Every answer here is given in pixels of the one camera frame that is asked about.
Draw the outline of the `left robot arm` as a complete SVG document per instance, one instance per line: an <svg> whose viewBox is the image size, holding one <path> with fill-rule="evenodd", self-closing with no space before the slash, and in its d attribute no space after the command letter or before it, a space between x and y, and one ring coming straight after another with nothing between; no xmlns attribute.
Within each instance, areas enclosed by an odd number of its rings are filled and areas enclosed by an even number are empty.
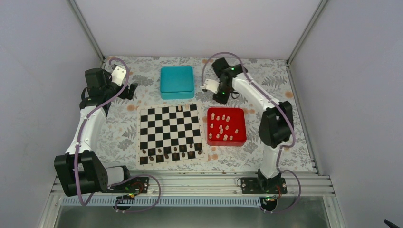
<svg viewBox="0 0 403 228"><path fill-rule="evenodd" d="M126 166L106 168L96 155L102 126L111 105L111 98L131 100L136 83L124 84L127 70L122 65L112 72L93 68L85 72L87 87L81 95L80 121L74 139L65 154L56 156L54 167L66 196L107 192L113 185L120 192L132 187Z"/></svg>

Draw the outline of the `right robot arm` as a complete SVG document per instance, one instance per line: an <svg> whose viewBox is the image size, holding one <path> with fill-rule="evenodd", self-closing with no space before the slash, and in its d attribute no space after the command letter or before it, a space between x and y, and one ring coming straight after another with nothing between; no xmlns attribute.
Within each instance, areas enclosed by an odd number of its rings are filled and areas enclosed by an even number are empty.
<svg viewBox="0 0 403 228"><path fill-rule="evenodd" d="M281 102L266 92L243 64L230 66L225 58L212 64L218 77L213 88L213 100L225 105L232 92L237 92L252 103L261 114L259 137L264 143L264 158L258 169L258 189L270 193L281 177L278 162L280 148L295 138L293 108L290 102Z"/></svg>

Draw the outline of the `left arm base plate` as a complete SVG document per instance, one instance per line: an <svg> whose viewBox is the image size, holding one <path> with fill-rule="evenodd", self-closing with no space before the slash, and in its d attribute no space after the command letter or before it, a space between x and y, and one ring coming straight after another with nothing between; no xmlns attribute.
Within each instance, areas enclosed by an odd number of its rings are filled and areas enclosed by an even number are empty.
<svg viewBox="0 0 403 228"><path fill-rule="evenodd" d="M116 194L140 194L147 193L149 185L149 177L140 176L129 180L124 184L112 186L107 188L102 193L116 193Z"/></svg>

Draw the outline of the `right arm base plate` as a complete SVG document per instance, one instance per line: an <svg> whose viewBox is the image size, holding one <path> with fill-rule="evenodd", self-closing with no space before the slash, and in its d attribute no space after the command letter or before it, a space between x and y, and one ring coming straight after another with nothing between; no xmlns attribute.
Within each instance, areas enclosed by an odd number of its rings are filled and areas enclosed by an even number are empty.
<svg viewBox="0 0 403 228"><path fill-rule="evenodd" d="M282 177L271 179L257 177L240 178L239 186L243 194L287 194L287 184Z"/></svg>

